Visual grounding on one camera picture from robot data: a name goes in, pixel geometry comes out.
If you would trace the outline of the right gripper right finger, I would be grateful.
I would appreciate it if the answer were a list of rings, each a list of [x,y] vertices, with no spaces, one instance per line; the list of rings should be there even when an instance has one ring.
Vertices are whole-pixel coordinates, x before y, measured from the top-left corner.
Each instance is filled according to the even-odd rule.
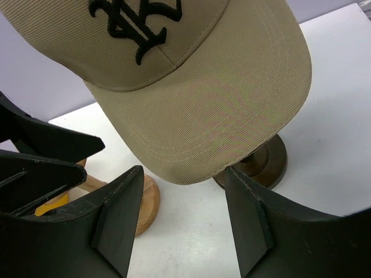
[[[338,217],[225,171],[225,195],[242,277],[369,277],[370,210]]]

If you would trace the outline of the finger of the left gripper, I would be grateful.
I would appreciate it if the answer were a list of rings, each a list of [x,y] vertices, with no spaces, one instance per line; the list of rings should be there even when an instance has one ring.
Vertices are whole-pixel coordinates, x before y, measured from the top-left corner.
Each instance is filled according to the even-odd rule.
[[[86,178],[78,164],[1,150],[1,214],[31,215]]]
[[[101,138],[33,118],[1,94],[1,142],[52,159],[86,159],[105,148]]]

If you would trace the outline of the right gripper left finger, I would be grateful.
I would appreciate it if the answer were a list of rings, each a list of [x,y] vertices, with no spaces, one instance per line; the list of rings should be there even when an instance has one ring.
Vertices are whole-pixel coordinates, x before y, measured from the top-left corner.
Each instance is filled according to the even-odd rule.
[[[133,166],[40,217],[1,215],[1,276],[126,277],[143,182]]]

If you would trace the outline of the beige baseball cap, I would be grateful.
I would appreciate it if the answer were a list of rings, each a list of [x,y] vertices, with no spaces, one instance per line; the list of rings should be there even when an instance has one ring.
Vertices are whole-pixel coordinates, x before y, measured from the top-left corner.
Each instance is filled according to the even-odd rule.
[[[311,87],[286,1],[2,1],[1,13],[84,81],[146,168],[177,185],[258,150]]]

